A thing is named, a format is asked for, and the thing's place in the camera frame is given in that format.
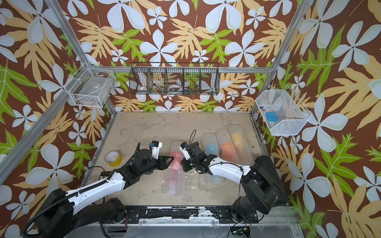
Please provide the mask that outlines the bubble wrapped orange glass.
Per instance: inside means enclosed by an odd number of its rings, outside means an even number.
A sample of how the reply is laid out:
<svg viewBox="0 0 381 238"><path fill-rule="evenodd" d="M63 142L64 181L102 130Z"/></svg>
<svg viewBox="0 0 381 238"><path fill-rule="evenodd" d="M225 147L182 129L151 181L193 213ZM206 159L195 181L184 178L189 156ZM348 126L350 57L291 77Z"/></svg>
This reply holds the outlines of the bubble wrapped orange glass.
<svg viewBox="0 0 381 238"><path fill-rule="evenodd" d="M217 142L221 150L221 158L225 161L238 164L239 159L233 142L227 130L220 130L216 134Z"/></svg>

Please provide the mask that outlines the blue object in basket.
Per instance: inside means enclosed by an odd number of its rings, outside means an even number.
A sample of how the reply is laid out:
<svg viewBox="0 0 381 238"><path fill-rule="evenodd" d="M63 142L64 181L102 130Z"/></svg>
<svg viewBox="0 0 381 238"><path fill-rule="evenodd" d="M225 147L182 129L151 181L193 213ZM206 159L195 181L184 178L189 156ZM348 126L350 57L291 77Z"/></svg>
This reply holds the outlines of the blue object in basket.
<svg viewBox="0 0 381 238"><path fill-rule="evenodd" d="M275 112L266 112L266 119L269 122L277 122L279 121L279 118Z"/></svg>

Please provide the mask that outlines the black mounting rail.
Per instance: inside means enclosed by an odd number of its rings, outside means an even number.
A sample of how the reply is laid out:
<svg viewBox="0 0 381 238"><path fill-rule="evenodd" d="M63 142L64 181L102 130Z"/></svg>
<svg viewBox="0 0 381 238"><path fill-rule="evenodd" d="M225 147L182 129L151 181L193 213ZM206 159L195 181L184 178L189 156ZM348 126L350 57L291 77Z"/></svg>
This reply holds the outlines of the black mounting rail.
<svg viewBox="0 0 381 238"><path fill-rule="evenodd" d="M239 214L231 206L126 206L125 213L116 223L126 225L142 224L147 221L190 222L211 224L256 224L259 222L255 210Z"/></svg>

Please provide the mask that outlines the yellow tape roll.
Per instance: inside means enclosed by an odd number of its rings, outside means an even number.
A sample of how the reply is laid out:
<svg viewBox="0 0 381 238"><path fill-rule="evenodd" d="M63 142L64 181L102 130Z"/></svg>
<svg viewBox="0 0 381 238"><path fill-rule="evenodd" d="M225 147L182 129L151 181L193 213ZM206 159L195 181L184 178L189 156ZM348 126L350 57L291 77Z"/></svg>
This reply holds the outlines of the yellow tape roll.
<svg viewBox="0 0 381 238"><path fill-rule="evenodd" d="M117 167L122 162L122 156L118 151L111 151L105 156L105 162L110 167Z"/></svg>

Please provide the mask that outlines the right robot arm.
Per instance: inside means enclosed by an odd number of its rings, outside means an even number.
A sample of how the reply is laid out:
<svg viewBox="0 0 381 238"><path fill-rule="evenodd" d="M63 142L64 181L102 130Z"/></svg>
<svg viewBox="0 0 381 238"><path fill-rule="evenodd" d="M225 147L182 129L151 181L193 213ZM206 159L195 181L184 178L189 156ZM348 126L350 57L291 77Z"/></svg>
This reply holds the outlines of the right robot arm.
<svg viewBox="0 0 381 238"><path fill-rule="evenodd" d="M269 156L259 156L251 166L228 162L220 157L206 155L198 143L183 142L180 151L184 155L182 168L185 172L195 169L200 174L221 176L236 182L245 195L230 207L231 216L237 223L258 223L257 213L268 214L272 207L289 203L287 193Z"/></svg>

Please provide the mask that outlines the bubble wrapped yellow glass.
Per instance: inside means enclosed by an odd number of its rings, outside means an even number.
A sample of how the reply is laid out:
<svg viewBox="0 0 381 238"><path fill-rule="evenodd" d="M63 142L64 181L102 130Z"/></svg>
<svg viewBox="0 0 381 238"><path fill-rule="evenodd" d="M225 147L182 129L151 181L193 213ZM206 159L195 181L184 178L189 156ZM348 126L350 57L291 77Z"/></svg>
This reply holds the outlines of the bubble wrapped yellow glass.
<svg viewBox="0 0 381 238"><path fill-rule="evenodd" d="M251 154L247 140L244 137L243 129L239 125L232 125L229 127L229 134L238 155L239 161L243 165L251 166L254 164L254 159Z"/></svg>

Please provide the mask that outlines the white tape roll in basket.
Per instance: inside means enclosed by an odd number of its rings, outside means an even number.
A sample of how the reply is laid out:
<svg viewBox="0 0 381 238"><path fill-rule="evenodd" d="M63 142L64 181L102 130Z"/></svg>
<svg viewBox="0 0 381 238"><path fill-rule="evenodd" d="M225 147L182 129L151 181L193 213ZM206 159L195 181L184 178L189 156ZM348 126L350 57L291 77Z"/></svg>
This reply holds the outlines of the white tape roll in basket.
<svg viewBox="0 0 381 238"><path fill-rule="evenodd" d="M181 92L182 86L180 86L178 84L172 84L168 87L167 91L169 91L169 92Z"/></svg>

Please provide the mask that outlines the bubble wrapped blue glass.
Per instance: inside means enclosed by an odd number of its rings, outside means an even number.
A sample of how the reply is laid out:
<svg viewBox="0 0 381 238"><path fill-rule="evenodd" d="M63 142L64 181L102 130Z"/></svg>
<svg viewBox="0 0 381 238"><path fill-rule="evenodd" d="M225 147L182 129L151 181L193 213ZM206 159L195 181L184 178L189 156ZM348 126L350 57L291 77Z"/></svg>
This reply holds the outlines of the bubble wrapped blue glass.
<svg viewBox="0 0 381 238"><path fill-rule="evenodd" d="M215 134L206 134L203 139L203 146L206 155L220 156L218 142ZM201 176L201 181L208 184L219 184L224 181L222 176L213 176L210 174L204 174Z"/></svg>

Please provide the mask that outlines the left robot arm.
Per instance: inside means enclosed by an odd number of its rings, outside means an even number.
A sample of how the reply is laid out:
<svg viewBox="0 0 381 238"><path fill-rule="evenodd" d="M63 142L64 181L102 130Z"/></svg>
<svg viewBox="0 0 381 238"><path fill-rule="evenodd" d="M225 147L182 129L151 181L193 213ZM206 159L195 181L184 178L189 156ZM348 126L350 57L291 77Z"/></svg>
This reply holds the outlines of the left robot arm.
<svg viewBox="0 0 381 238"><path fill-rule="evenodd" d="M63 238L72 230L95 222L124 221L126 207L119 199L113 198L101 204L95 202L132 186L142 175L169 168L174 160L172 156L154 157L153 154L148 149L137 150L106 178L70 191L53 191L26 223L22 237Z"/></svg>

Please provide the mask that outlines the red wine glass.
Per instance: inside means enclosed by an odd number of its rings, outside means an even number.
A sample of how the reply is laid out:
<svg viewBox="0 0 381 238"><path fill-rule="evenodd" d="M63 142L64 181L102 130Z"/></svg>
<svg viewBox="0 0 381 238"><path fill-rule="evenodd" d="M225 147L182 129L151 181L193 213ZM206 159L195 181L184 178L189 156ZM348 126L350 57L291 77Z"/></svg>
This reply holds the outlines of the red wine glass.
<svg viewBox="0 0 381 238"><path fill-rule="evenodd" d="M182 152L174 151L171 153L174 157L173 162L170 165L170 182L178 185L181 184L184 176L184 171L182 168L182 160L184 158Z"/></svg>

